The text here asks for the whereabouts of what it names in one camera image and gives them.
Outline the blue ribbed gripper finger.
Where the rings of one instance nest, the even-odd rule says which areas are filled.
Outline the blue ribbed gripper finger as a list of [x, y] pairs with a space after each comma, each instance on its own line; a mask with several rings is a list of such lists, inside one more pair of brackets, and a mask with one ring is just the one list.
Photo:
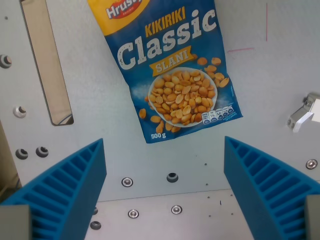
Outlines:
[[98, 139], [27, 183], [2, 206], [28, 206], [33, 240], [83, 240], [107, 176]]
[[319, 194], [318, 182], [229, 136], [223, 171], [255, 240], [307, 239], [304, 207]]

